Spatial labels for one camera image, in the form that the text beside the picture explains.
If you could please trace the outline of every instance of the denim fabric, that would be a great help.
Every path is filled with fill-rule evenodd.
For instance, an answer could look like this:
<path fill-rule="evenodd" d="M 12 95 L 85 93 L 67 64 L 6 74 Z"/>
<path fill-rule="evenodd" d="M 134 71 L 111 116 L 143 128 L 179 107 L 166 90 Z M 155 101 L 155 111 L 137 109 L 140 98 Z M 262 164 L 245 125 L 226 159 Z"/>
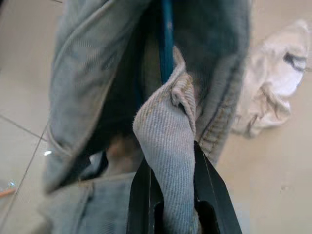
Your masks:
<path fill-rule="evenodd" d="M 52 66 L 48 130 L 52 153 L 47 157 L 44 186 L 50 193 L 71 185 L 44 208 L 55 234 L 65 230 L 124 233 L 131 180 L 123 177 L 120 181 L 103 183 L 106 193 L 97 196 L 94 203 L 88 202 L 90 188 L 81 188 L 75 182 L 88 164 L 88 145 L 115 130 L 110 124 L 105 125 L 107 118 L 118 119 L 133 113 L 134 99 L 129 92 L 133 86 L 129 86 L 128 80 L 133 80 L 135 72 L 129 73 L 129 69 L 138 59 L 141 59 L 139 81 L 146 103 L 136 116 L 134 132 L 164 195 L 166 230 L 169 233 L 198 231 L 193 142 L 196 140 L 209 160 L 217 163 L 241 88 L 249 45 L 248 2 L 175 1 L 176 66 L 171 79 L 162 87 L 156 34 L 148 34 L 144 45 L 131 46 L 132 35 L 140 32 L 139 19 L 149 6 L 150 0 L 67 0 L 65 3 Z M 142 57 L 136 53 L 141 47 L 144 47 Z M 114 106 L 114 100 L 122 96 L 123 105 Z M 114 196 L 120 196 L 120 203 L 111 202 Z M 67 207 L 68 213 L 62 212 L 63 207 Z M 116 213 L 110 216 L 114 209 L 120 217 Z M 110 229 L 109 222 L 88 217 L 97 213 L 99 217 L 114 217 L 116 223 L 110 220 L 114 228 Z"/>

